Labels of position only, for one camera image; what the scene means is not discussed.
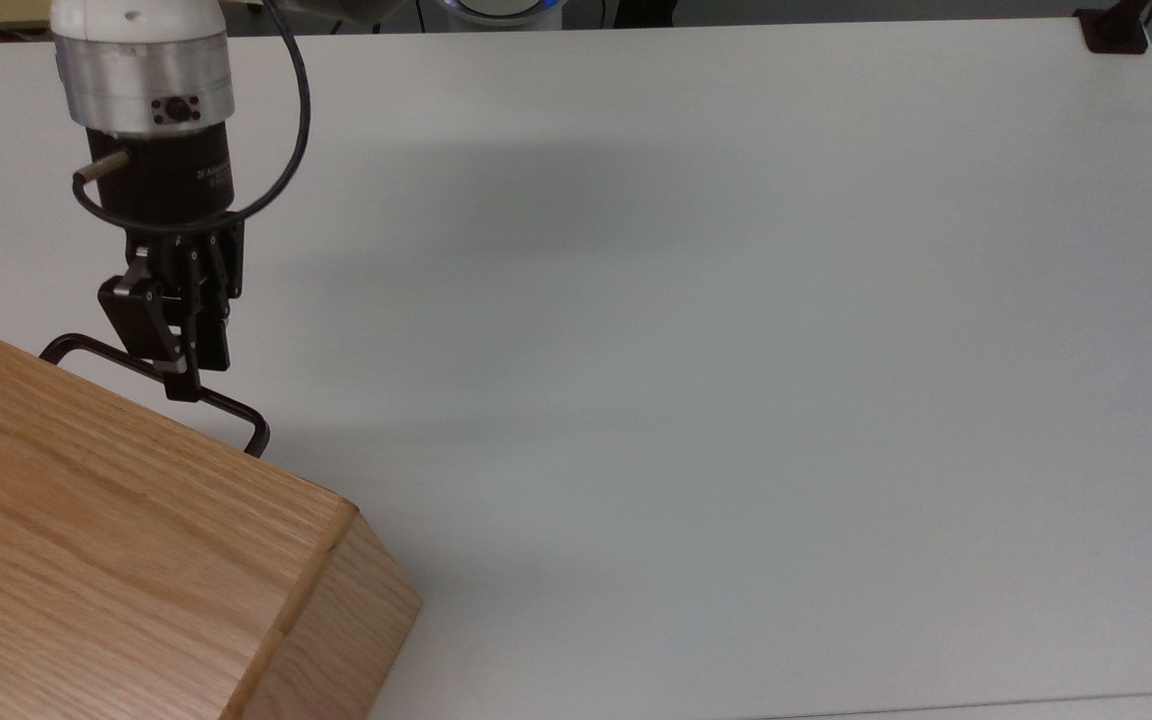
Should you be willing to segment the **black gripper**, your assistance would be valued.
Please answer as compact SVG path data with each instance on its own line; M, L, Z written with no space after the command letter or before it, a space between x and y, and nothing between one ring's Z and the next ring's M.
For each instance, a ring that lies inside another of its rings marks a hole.
M96 181L109 213L156 225L230 214L234 185L223 123L192 135L141 138L88 129L86 136L93 160L118 150L131 158L128 167ZM220 250L189 250L185 300L166 296L147 263L131 263L101 285L99 302L127 354L147 364L169 400L200 401L198 367L229 369L229 273Z

